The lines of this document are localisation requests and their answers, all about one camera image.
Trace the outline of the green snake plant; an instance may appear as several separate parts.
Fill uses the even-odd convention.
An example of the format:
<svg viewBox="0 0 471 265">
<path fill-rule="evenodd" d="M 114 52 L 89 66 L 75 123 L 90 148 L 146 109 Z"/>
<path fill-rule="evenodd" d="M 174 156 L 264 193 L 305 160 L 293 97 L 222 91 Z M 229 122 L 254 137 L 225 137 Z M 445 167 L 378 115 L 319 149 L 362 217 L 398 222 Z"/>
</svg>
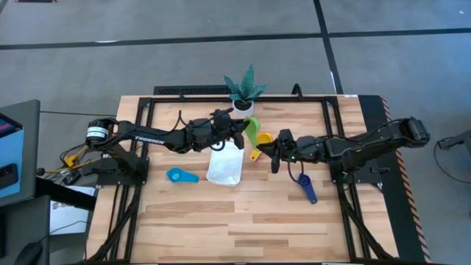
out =
<svg viewBox="0 0 471 265">
<path fill-rule="evenodd" d="M 268 87 L 267 84 L 255 85 L 255 72 L 252 64 L 245 72 L 240 83 L 233 82 L 228 76 L 224 76 L 227 87 L 231 90 L 231 100 L 253 101 L 258 98 Z"/>
</svg>

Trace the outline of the cyan measuring cup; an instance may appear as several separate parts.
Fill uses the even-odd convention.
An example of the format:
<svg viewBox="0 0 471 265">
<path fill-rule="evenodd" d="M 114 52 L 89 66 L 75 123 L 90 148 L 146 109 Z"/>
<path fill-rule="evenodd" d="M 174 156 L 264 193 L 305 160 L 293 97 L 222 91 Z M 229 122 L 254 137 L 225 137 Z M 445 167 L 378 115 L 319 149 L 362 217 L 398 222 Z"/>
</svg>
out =
<svg viewBox="0 0 471 265">
<path fill-rule="evenodd" d="M 166 172 L 167 178 L 173 183 L 198 183 L 199 177 L 181 168 L 172 168 Z"/>
</svg>

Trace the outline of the white round plant pot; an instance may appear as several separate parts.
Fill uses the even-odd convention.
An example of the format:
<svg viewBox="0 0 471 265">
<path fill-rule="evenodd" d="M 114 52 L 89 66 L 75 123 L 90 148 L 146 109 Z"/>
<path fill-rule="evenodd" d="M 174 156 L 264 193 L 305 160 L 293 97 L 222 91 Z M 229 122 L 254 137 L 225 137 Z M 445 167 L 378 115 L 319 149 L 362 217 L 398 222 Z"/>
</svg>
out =
<svg viewBox="0 0 471 265">
<path fill-rule="evenodd" d="M 233 113 L 237 119 L 245 119 L 252 116 L 253 110 L 253 101 L 233 100 Z"/>
</svg>

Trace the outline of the white plastic basket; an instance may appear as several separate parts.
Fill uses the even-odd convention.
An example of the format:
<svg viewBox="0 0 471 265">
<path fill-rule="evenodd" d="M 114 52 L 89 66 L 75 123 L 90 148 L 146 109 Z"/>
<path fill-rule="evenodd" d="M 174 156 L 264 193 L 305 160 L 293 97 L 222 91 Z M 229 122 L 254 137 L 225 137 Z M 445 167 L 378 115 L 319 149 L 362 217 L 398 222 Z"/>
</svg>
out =
<svg viewBox="0 0 471 265">
<path fill-rule="evenodd" d="M 241 181 L 244 148 L 239 149 L 233 140 L 213 145 L 206 179 L 219 186 L 237 186 Z"/>
</svg>

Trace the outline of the yellow connector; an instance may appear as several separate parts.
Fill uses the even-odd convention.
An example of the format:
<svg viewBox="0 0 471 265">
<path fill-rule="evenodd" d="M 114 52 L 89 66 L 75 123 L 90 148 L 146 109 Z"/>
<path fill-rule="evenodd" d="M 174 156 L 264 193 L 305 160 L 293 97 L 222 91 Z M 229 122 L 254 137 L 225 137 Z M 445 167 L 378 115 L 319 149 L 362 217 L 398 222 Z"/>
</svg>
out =
<svg viewBox="0 0 471 265">
<path fill-rule="evenodd" d="M 73 167 L 79 164 L 81 154 L 76 153 L 73 155 L 65 155 L 63 158 L 63 164 L 67 167 Z"/>
</svg>

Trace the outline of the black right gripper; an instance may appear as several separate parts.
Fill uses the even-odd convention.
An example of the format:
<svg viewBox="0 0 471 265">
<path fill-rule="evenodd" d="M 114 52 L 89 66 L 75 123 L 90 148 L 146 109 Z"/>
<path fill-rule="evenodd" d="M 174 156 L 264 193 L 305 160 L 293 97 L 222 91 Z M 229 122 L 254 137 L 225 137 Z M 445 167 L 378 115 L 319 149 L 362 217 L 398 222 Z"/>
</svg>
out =
<svg viewBox="0 0 471 265">
<path fill-rule="evenodd" d="M 293 138 L 278 138 L 278 142 L 258 144 L 257 149 L 268 157 L 272 157 L 271 172 L 273 174 L 279 172 L 280 160 L 285 162 L 288 160 L 297 161 L 299 157 L 297 142 Z"/>
</svg>

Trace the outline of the green measuring cup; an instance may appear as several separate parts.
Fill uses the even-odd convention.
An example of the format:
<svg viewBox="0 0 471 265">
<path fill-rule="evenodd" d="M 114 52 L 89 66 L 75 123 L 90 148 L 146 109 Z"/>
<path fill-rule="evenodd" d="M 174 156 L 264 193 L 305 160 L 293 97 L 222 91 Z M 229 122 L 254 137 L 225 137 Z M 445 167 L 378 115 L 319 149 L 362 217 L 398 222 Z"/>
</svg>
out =
<svg viewBox="0 0 471 265">
<path fill-rule="evenodd" d="M 246 133 L 252 147 L 256 148 L 258 145 L 257 137 L 261 128 L 261 124 L 259 120 L 255 117 L 246 117 L 244 120 L 248 121 L 248 125 L 245 128 L 244 132 Z"/>
</svg>

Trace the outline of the black hazard-striped floor mat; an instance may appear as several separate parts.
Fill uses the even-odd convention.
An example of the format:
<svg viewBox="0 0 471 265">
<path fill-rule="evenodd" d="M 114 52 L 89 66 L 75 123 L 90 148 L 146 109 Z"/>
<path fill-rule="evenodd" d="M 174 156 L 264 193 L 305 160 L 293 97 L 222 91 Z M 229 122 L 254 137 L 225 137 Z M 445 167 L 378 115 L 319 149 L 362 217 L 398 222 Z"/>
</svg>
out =
<svg viewBox="0 0 471 265">
<path fill-rule="evenodd" d="M 368 131 L 392 120 L 383 97 L 359 96 L 359 102 Z M 382 176 L 382 192 L 399 257 L 430 263 L 428 245 L 401 152 L 396 150 L 382 155 L 377 164 L 381 168 L 389 168 L 389 172 Z"/>
</svg>

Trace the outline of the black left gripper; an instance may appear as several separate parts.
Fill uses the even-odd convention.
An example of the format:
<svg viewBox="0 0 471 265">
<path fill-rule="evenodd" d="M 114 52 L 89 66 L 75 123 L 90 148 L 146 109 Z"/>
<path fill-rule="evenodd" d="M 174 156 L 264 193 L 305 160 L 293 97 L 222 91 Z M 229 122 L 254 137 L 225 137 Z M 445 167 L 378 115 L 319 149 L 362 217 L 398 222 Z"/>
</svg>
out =
<svg viewBox="0 0 471 265">
<path fill-rule="evenodd" d="M 244 149 L 244 137 L 242 132 L 250 125 L 250 119 L 232 119 L 225 124 L 214 124 L 213 119 L 208 119 L 205 128 L 208 131 L 205 145 L 224 145 L 225 141 L 233 140 L 238 149 Z"/>
</svg>

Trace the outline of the white paper sheet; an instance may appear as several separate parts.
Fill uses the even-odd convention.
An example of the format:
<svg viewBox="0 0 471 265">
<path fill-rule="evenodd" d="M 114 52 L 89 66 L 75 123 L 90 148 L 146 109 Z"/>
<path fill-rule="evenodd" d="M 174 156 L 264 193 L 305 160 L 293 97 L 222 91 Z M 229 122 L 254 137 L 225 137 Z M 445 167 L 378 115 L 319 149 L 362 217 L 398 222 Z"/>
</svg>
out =
<svg viewBox="0 0 471 265">
<path fill-rule="evenodd" d="M 52 235 L 84 233 L 89 211 L 62 202 L 50 202 L 49 232 Z"/>
</svg>

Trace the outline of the black floor grille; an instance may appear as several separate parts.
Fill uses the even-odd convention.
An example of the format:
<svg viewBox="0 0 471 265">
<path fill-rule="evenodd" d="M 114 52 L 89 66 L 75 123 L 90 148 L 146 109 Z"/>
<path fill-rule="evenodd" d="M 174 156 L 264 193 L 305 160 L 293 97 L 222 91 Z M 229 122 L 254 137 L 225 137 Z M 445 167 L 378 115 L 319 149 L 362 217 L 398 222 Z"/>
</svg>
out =
<svg viewBox="0 0 471 265">
<path fill-rule="evenodd" d="M 231 94 L 226 85 L 167 85 L 155 86 L 154 95 L 216 95 Z"/>
</svg>

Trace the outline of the small dark blue measuring cup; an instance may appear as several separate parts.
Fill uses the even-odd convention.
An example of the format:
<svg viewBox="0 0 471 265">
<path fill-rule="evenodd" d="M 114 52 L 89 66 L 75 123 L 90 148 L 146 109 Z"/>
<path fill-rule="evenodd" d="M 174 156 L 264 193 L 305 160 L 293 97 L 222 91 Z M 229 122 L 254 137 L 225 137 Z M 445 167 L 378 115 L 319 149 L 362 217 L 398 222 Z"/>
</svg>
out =
<svg viewBox="0 0 471 265">
<path fill-rule="evenodd" d="M 298 184 L 301 186 L 307 200 L 313 205 L 318 202 L 313 184 L 308 175 L 300 173 L 298 177 Z"/>
</svg>

